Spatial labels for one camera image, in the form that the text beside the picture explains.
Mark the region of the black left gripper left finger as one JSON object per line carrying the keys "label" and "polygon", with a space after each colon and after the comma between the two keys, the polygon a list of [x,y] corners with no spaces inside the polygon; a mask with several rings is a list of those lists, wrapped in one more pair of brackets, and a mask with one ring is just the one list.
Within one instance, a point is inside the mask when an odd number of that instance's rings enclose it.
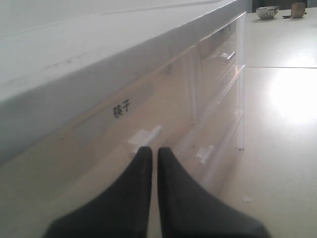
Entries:
{"label": "black left gripper left finger", "polygon": [[55,220],[46,238],[145,238],[152,194],[153,153],[140,147],[129,166],[99,196]]}

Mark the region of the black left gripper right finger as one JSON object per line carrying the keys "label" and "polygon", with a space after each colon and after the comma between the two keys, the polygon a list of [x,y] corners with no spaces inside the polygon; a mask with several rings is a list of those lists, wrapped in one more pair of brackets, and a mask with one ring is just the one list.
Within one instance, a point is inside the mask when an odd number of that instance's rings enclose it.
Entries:
{"label": "black left gripper right finger", "polygon": [[158,150],[158,204],[164,238],[269,238],[260,221],[202,188],[168,147]]}

